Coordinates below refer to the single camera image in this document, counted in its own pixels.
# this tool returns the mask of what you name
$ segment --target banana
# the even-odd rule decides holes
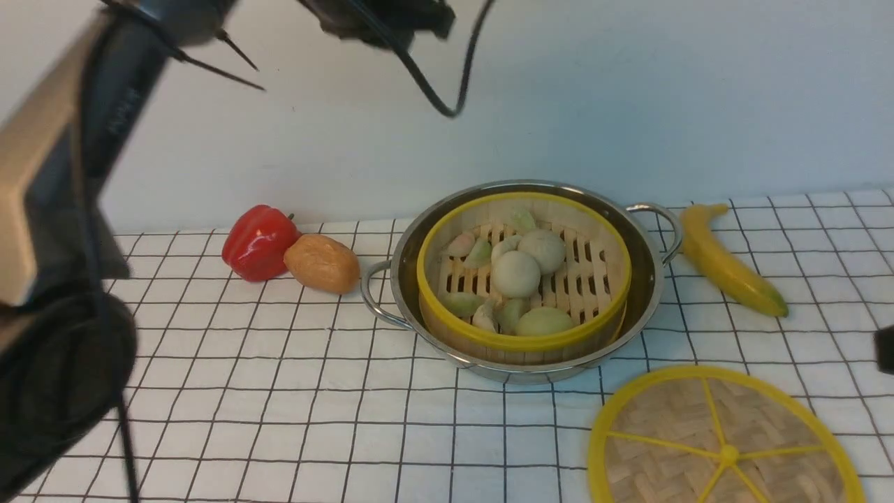
[[[779,290],[730,253],[711,231],[711,220],[725,214],[725,204],[695,204],[683,210],[683,255],[723,293],[767,316],[789,315]]]

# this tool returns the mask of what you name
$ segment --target metal handle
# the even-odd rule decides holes
[[[662,264],[665,266],[668,265],[668,263],[677,256],[677,253],[679,253],[679,247],[683,244],[683,224],[680,223],[677,215],[675,215],[672,211],[665,208],[664,206],[655,204],[653,202],[640,202],[628,206],[627,211],[629,211],[630,213],[649,211],[655,213],[656,215],[664,217],[668,222],[670,222],[670,227],[673,229],[673,243],[668,247],[667,251],[662,257]]]
[[[395,316],[390,312],[382,309],[382,306],[379,305],[378,302],[373,298],[372,292],[369,291],[369,281],[376,274],[387,270],[391,267],[391,261],[386,260],[384,262],[379,262],[375,264],[373,267],[369,268],[366,272],[363,273],[363,277],[360,279],[360,295],[363,296],[363,303],[367,305],[370,311],[380,320],[385,321],[394,325],[395,327],[405,328],[406,330],[416,331],[412,325],[409,324],[408,321],[401,318],[400,316]]]

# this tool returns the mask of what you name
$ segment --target grid tablecloth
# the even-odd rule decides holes
[[[607,397],[653,369],[711,364],[809,406],[851,455],[870,501],[894,494],[894,377],[872,332],[894,324],[894,191],[730,201],[723,242],[782,291],[787,319],[731,302],[682,257],[641,336],[605,365],[537,387],[448,364],[377,321],[359,294],[251,285],[219,258],[225,230],[121,235],[133,279],[109,284],[136,312],[128,390],[146,501],[545,503],[589,501],[589,428]],[[643,223],[659,246],[666,223]],[[303,226],[364,267],[408,220]],[[395,311],[389,279],[374,280]],[[17,503],[125,497],[113,417]]]

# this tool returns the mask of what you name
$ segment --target potato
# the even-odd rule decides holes
[[[349,294],[360,280],[360,261],[344,244],[321,234],[304,234],[285,252],[285,266],[302,285]]]

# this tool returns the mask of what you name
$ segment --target bamboo steamer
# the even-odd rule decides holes
[[[548,306],[567,312],[570,330],[543,337],[515,337],[476,328],[470,319],[447,311],[439,298],[469,292],[506,299],[491,286],[490,264],[465,269],[462,259],[444,256],[457,235],[471,231],[492,245],[517,233],[509,215],[531,212],[537,227],[565,242],[566,260],[554,274],[541,277],[531,308]],[[489,362],[545,364],[563,362],[606,347],[618,335],[626,311],[631,266],[618,231],[599,213],[565,198],[539,192],[509,192],[461,205],[438,221],[426,236],[417,260],[419,309],[426,327],[443,342]]]

